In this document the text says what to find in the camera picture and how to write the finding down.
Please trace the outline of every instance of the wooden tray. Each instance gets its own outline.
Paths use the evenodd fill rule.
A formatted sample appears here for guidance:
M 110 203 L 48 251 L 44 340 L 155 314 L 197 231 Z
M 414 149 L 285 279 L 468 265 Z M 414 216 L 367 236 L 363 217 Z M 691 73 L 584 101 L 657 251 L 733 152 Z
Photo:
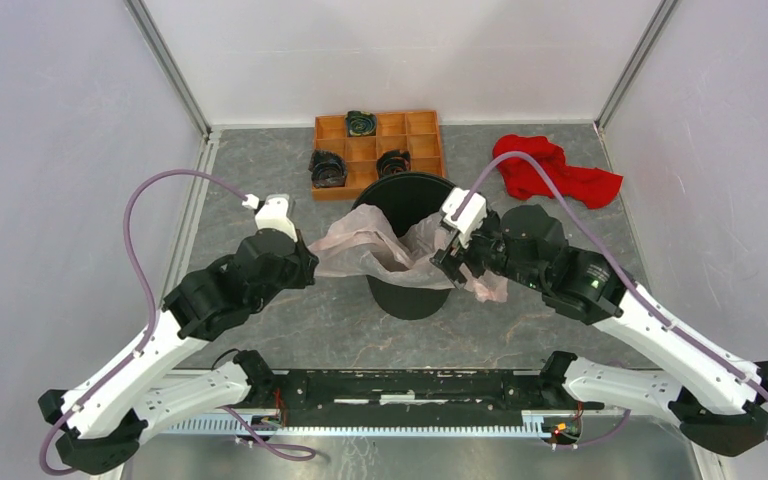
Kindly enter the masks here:
M 411 154 L 411 171 L 446 177 L 443 164 L 443 139 L 437 112 L 376 113 L 375 136 L 349 137 L 344 115 L 316 117 L 313 148 L 336 153 L 346 162 L 345 187 L 313 188 L 314 200 L 354 200 L 378 180 L 375 162 L 386 151 L 401 149 Z

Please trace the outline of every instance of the trash bag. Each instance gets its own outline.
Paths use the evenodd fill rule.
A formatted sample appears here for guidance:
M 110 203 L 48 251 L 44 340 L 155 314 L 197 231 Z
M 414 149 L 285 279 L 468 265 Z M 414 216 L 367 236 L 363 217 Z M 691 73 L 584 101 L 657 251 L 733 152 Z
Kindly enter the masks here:
M 440 213 L 434 213 L 412 226 L 404 237 L 396 238 L 390 222 L 378 207 L 359 205 L 334 222 L 328 233 L 308 249 L 319 257 L 316 277 L 371 275 L 392 285 L 409 288 L 445 290 L 452 282 L 431 257 L 445 247 L 446 232 L 440 228 Z M 508 298 L 508 280 L 486 272 L 475 278 L 466 266 L 466 290 L 480 302 L 504 302 Z

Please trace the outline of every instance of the white enclosure wall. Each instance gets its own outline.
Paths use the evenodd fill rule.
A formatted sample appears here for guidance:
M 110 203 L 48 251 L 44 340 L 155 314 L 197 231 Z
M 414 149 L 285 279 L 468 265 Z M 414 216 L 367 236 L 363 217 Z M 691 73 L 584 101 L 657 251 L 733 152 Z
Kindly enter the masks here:
M 659 0 L 146 0 L 213 124 L 593 120 Z
M 37 397 L 75 386 L 145 323 L 125 202 L 149 175 L 194 165 L 200 141 L 123 2 L 0 0 L 0 480 L 48 478 Z M 155 288 L 184 185 L 148 191 L 134 216 Z
M 768 359 L 768 7 L 681 2 L 606 133 L 658 298 Z M 768 443 L 734 466 L 768 478 Z

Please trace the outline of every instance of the red towel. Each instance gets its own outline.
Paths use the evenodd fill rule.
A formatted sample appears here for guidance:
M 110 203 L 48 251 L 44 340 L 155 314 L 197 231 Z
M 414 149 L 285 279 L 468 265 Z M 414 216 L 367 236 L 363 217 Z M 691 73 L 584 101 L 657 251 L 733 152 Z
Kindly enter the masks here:
M 546 137 L 505 135 L 493 147 L 493 157 L 513 151 L 534 157 L 561 194 L 580 200 L 587 208 L 608 205 L 620 191 L 622 176 L 598 168 L 568 166 L 564 149 L 550 143 Z M 520 200 L 528 200 L 532 195 L 554 198 L 543 179 L 525 160 L 511 158 L 496 168 L 502 173 L 510 196 Z

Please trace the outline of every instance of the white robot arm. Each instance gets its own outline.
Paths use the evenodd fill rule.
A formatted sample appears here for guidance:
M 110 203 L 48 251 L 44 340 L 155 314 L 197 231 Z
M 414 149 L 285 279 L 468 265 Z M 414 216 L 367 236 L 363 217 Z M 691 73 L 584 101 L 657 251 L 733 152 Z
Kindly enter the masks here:
M 236 357 L 195 379 L 150 391 L 182 360 L 242 325 L 280 291 L 313 285 L 318 259 L 289 219 L 289 197 L 271 195 L 261 202 L 249 195 L 243 206 L 257 210 L 257 233 L 245 238 L 235 254 L 184 277 L 164 298 L 141 350 L 145 330 L 85 382 L 40 397 L 43 417 L 64 431 L 56 443 L 64 463 L 104 473 L 169 426 L 251 396 L 251 370 L 257 373 L 262 366 Z
M 617 273 L 599 252 L 571 247 L 560 222 L 542 207 L 521 205 L 502 218 L 481 195 L 455 188 L 444 203 L 447 248 L 432 263 L 455 283 L 461 267 L 490 270 L 542 293 L 559 314 L 631 346 L 664 372 L 599 365 L 555 352 L 544 375 L 580 401 L 596 401 L 660 417 L 695 443 L 738 455 L 763 442 L 768 413 L 768 361 L 751 362 L 719 347 L 659 304 L 640 284 Z

